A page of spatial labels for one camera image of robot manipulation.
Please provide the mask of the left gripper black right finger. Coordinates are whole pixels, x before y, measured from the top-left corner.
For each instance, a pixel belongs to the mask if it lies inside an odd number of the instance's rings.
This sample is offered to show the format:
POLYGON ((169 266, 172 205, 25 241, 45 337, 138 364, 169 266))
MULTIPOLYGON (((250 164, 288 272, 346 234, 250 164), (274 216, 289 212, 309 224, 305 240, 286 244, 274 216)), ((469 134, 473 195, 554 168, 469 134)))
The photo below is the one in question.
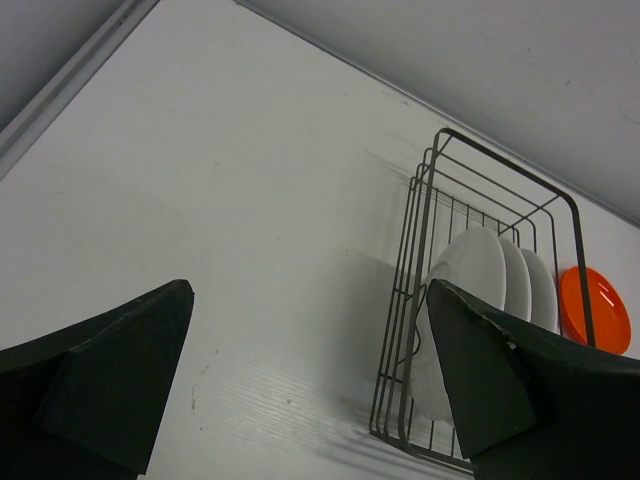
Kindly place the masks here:
POLYGON ((639 362, 500 311, 446 280, 427 307, 477 479, 636 479, 639 362))

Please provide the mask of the white patterned plate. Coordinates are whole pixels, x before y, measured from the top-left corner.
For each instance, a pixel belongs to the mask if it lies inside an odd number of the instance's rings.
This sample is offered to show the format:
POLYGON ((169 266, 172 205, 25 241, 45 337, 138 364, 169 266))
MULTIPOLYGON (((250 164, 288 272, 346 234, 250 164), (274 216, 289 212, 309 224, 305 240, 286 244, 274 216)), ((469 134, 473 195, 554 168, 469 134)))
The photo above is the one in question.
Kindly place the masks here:
MULTIPOLYGON (((458 235, 438 256, 424 284, 447 280, 489 305, 501 309, 506 300, 506 263, 498 237, 486 227, 458 235)), ((453 422, 429 320, 428 304, 420 308, 416 332, 421 346, 412 358, 411 395, 419 413, 431 421, 453 422)))

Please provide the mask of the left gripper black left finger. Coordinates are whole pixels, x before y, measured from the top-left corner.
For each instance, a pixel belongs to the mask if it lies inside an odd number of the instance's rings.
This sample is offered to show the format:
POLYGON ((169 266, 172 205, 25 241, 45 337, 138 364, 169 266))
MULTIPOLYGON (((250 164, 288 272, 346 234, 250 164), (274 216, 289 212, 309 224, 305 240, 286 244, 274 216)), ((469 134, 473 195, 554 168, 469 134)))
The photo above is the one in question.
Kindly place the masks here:
POLYGON ((184 279, 1 352, 4 479, 146 473, 194 307, 184 279))

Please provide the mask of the orange plate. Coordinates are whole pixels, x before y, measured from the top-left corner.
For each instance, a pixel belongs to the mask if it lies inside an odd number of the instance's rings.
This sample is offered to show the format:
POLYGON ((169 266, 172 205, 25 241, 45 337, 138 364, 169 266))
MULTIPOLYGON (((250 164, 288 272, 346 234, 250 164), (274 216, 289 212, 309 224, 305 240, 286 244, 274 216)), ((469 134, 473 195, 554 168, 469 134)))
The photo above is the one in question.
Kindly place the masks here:
MULTIPOLYGON (((613 285, 598 271, 587 268, 591 313, 596 347, 622 355, 631 344, 632 327, 627 309, 613 285)), ((564 333, 587 344, 585 314, 577 266, 566 270, 560 279, 560 299, 564 333)))

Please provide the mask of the white plate dark rim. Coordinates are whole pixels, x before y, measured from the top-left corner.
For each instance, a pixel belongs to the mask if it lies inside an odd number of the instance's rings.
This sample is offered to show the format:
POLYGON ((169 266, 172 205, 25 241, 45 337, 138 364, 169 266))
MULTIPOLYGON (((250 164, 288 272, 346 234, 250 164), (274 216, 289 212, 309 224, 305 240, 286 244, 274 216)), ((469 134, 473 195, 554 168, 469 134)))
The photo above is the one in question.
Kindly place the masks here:
POLYGON ((531 283, 530 322, 540 328, 558 333, 558 302, 555 283, 542 258, 529 249, 521 249, 531 283))

